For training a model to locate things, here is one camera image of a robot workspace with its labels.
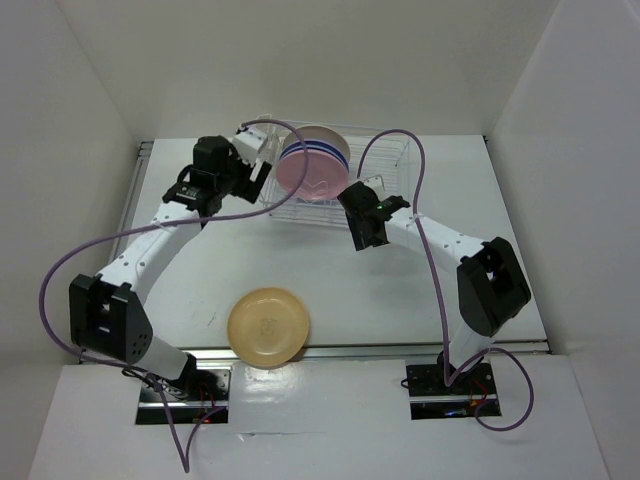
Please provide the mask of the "pink plate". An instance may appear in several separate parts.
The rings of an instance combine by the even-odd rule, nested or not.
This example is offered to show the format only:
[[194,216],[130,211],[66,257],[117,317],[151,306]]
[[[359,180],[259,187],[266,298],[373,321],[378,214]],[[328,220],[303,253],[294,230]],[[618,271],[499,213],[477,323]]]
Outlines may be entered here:
[[[298,184],[305,165],[303,150],[286,155],[276,167],[276,181],[290,192]],[[349,174],[343,163],[332,154],[310,150],[307,173],[295,195],[306,201],[331,200],[348,186]]]

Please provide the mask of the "blue plate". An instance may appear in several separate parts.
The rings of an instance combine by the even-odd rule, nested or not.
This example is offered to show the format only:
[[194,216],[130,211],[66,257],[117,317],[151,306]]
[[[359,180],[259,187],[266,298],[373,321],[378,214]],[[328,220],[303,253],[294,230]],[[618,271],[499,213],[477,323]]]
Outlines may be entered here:
[[[328,144],[309,144],[307,143],[307,149],[310,151],[318,151],[332,155],[335,157],[346,170],[349,170],[349,164],[346,160],[346,157],[336,148]],[[285,148],[283,152],[280,154],[279,159],[282,160],[286,156],[291,155],[293,153],[302,152],[304,150],[302,145],[290,145]]]

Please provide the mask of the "cream plate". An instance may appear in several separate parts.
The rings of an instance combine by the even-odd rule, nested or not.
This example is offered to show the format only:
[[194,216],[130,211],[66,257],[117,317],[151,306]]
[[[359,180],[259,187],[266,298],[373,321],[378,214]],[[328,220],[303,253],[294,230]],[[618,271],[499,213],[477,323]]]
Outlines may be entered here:
[[[296,129],[305,141],[308,139],[324,140],[334,144],[338,149],[342,150],[347,157],[351,155],[349,145],[345,138],[327,126],[311,124],[303,125]],[[290,133],[283,140],[282,150],[294,142],[299,142],[298,137],[294,133]]]

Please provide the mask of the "purple plate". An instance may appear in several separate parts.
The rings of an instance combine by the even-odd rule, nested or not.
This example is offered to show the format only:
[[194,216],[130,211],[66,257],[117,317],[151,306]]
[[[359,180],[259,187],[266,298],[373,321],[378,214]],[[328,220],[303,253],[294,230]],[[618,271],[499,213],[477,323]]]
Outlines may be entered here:
[[[309,143],[309,144],[328,144],[328,145],[331,145],[334,148],[338,149],[334,144],[332,144],[330,142],[327,142],[327,141],[324,141],[324,140],[308,139],[308,140],[305,141],[306,146],[307,146],[307,143]],[[292,143],[290,145],[302,145],[302,143],[301,142],[294,142],[294,143]],[[338,149],[338,150],[346,157],[346,160],[348,161],[347,156],[345,155],[345,153],[340,149]]]

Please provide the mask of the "orange plate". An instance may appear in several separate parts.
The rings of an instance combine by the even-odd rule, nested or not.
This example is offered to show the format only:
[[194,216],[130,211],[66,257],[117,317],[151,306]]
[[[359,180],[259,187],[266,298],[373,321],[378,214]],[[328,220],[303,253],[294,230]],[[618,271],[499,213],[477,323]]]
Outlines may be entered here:
[[310,315],[290,291],[260,288],[236,302],[226,332],[240,360],[256,368],[277,368],[303,349],[310,332]]

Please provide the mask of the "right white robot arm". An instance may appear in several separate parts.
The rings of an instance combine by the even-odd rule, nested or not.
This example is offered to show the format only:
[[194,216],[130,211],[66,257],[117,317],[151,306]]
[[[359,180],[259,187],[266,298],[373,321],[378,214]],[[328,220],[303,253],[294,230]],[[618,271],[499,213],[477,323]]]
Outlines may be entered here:
[[377,179],[358,181],[339,196],[355,249],[387,244],[427,257],[431,272],[456,281],[462,323],[454,335],[443,329],[437,379],[451,393],[472,381],[472,369],[502,326],[516,317],[532,294],[512,245],[464,235],[420,214],[401,196],[382,199]]

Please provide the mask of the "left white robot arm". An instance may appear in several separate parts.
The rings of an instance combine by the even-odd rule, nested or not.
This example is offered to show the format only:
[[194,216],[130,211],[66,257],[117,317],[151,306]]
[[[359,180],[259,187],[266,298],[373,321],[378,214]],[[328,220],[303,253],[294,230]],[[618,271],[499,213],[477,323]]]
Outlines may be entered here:
[[255,128],[232,139],[197,140],[193,160],[162,197],[149,231],[140,234],[96,275],[79,275],[69,287],[72,342],[85,350],[138,367],[163,380],[176,399],[191,397],[205,377],[196,359],[154,334],[146,299],[181,249],[232,195],[255,203],[271,166],[258,156],[267,143]]

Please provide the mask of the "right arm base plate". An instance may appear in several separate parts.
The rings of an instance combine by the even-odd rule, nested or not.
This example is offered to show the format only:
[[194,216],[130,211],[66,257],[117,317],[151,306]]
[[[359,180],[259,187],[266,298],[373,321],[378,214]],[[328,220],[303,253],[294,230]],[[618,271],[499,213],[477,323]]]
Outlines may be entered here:
[[481,417],[501,415],[493,370],[486,362],[451,387],[436,364],[407,365],[400,385],[408,391],[412,420],[473,418],[477,408]]

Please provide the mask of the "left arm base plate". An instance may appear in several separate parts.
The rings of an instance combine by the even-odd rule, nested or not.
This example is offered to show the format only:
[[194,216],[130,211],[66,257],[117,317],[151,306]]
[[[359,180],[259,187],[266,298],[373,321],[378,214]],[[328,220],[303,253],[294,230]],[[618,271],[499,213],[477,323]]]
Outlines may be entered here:
[[[171,416],[176,425],[227,424],[232,372],[229,367],[207,371],[188,391],[176,389],[164,379],[158,379]],[[148,379],[142,381],[135,424],[167,425],[162,395]]]

